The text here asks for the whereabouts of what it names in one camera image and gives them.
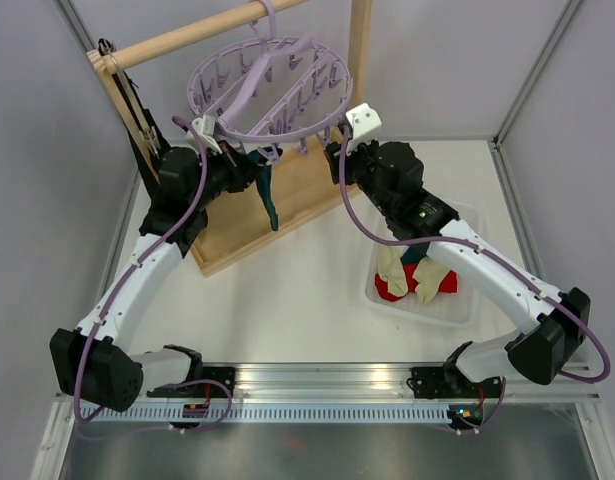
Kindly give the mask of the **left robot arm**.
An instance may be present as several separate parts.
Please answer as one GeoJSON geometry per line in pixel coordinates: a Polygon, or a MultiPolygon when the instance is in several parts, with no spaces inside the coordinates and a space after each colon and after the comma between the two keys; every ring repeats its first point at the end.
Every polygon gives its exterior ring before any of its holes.
{"type": "Polygon", "coordinates": [[[173,388],[197,395],[205,383],[199,352],[168,344],[130,356],[133,336],[154,295],[208,225],[208,206],[240,193],[265,175],[261,154],[222,141],[216,152],[189,147],[165,152],[159,181],[120,276],[73,330],[59,329],[49,348],[62,393],[116,412],[147,392],[173,388]]]}

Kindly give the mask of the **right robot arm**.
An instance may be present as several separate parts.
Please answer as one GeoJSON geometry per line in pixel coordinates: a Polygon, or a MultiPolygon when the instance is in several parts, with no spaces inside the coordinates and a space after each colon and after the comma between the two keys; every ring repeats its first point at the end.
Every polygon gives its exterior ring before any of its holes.
{"type": "Polygon", "coordinates": [[[410,145],[373,140],[354,151],[329,143],[332,181],[357,186],[392,233],[386,246],[408,246],[454,272],[492,301],[514,324],[506,336],[468,341],[443,364],[446,388],[465,395],[479,383],[517,373],[546,386],[588,338],[590,298],[531,276],[500,255],[451,205],[424,187],[424,165],[410,145]]]}

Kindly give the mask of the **purple round clip hanger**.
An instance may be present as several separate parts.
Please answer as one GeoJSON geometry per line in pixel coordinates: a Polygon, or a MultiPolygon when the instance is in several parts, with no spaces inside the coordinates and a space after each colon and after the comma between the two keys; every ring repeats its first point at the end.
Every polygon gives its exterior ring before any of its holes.
{"type": "Polygon", "coordinates": [[[268,164],[281,147],[308,153],[307,140],[331,139],[344,119],[353,80],[346,61],[313,35],[277,32],[276,9],[265,1],[267,32],[224,47],[192,73],[187,99],[194,118],[216,118],[214,138],[242,153],[258,150],[268,164]]]}

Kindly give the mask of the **green christmas sock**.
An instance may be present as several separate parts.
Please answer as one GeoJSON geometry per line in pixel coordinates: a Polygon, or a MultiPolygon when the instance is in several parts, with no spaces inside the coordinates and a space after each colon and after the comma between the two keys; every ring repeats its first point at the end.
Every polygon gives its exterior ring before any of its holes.
{"type": "Polygon", "coordinates": [[[265,157],[258,150],[249,152],[247,157],[261,168],[255,178],[256,189],[269,217],[270,228],[277,232],[279,230],[279,216],[272,199],[272,166],[267,163],[265,157]]]}

